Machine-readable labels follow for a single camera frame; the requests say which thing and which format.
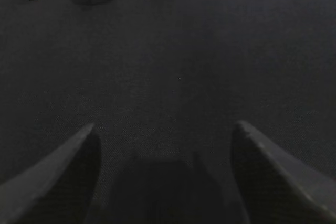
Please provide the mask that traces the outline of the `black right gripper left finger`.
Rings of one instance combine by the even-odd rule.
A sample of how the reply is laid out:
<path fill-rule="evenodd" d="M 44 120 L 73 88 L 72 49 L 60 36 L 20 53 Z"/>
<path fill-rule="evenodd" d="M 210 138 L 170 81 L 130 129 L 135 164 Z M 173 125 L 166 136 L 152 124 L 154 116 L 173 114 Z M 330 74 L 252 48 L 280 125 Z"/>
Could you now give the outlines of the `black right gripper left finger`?
<path fill-rule="evenodd" d="M 1 184 L 1 223 L 85 222 L 101 166 L 101 142 L 94 128 L 84 126 Z"/>

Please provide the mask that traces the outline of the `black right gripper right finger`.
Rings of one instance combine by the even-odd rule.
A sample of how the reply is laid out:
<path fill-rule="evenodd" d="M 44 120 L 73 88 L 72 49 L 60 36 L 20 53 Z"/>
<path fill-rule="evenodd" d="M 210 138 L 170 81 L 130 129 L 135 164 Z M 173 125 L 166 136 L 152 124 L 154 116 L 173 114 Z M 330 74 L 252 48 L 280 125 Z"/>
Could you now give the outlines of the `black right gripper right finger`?
<path fill-rule="evenodd" d="M 246 121 L 234 127 L 230 164 L 250 223 L 335 223 L 335 180 Z"/>

